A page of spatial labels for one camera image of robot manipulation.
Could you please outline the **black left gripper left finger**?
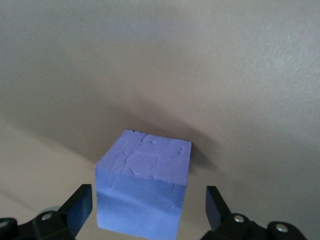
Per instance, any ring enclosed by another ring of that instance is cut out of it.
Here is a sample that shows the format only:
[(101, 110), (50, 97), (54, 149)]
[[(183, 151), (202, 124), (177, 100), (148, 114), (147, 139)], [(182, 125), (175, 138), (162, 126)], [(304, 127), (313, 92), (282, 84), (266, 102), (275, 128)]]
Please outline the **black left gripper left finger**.
[(92, 209), (92, 185), (82, 184), (58, 210), (44, 211), (21, 225), (15, 218), (1, 218), (0, 238), (2, 240), (74, 240)]

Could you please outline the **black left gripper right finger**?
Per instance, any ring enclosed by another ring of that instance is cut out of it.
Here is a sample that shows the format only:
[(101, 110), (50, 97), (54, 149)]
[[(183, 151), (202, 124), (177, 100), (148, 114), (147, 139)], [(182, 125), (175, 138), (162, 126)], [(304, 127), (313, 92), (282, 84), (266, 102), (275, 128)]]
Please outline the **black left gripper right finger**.
[(215, 186), (206, 187), (205, 212), (211, 230), (205, 240), (305, 240), (292, 224), (272, 221), (266, 228), (243, 214), (232, 213)]

